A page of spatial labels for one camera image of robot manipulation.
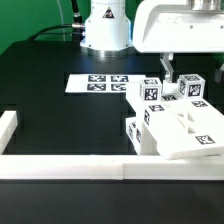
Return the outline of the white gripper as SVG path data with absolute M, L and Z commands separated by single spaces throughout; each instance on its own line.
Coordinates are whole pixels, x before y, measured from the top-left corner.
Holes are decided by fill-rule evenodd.
M 142 53 L 161 53 L 165 80 L 173 81 L 172 53 L 224 52 L 222 0 L 143 0 L 137 8 L 133 45 Z M 224 67 L 215 70 L 224 82 Z

